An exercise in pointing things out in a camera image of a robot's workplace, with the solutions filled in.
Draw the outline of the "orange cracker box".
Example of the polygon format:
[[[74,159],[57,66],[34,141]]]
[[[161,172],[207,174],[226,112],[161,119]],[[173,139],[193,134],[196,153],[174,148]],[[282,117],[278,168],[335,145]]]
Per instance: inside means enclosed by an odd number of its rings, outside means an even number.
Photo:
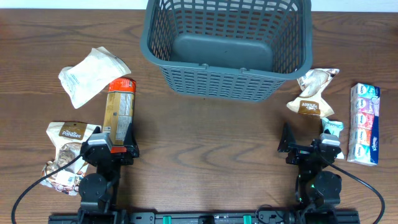
[[[111,153],[126,152],[124,140],[134,115],[136,82],[130,78],[117,78],[108,87],[103,132],[108,133]]]

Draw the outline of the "teal wipes packet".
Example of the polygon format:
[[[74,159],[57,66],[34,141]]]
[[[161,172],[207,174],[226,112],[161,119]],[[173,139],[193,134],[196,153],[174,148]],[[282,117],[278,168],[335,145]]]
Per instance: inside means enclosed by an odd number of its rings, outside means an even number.
[[[332,134],[340,139],[340,132],[343,130],[344,125],[341,121],[331,121],[328,118],[322,118],[322,133]]]

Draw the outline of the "Kleenex tissue multipack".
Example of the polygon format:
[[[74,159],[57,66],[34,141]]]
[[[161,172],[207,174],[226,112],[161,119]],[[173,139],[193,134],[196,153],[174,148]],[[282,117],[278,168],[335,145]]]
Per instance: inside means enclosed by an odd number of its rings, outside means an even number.
[[[380,97],[378,86],[357,83],[351,88],[349,162],[378,165]]]

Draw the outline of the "white snack pouch back side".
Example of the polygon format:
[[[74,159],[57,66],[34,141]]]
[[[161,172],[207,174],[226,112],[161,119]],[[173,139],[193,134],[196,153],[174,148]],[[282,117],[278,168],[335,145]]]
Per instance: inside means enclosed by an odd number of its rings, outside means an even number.
[[[58,79],[75,109],[82,107],[113,80],[130,74],[129,67],[105,47],[91,52],[74,67],[63,68]]]

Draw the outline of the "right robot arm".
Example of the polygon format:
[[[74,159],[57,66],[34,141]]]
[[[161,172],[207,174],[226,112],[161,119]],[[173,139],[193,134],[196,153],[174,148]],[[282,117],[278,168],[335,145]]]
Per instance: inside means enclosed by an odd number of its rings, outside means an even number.
[[[285,123],[277,151],[287,154],[286,163],[298,166],[295,183],[298,205],[284,214],[284,223],[338,223],[335,206],[341,202],[342,179],[325,170],[341,152],[338,137],[327,131],[309,146],[302,146]]]

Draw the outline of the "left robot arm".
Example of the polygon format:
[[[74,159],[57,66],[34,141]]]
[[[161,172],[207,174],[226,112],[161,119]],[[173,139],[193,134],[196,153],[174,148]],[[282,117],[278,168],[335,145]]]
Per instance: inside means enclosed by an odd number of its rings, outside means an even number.
[[[96,167],[96,172],[86,175],[80,182],[81,196],[78,223],[125,224],[129,223],[127,211],[116,208],[121,167],[132,165],[139,157],[139,148],[130,123],[121,152],[112,152],[113,144],[108,133],[97,127],[82,144],[83,160]]]

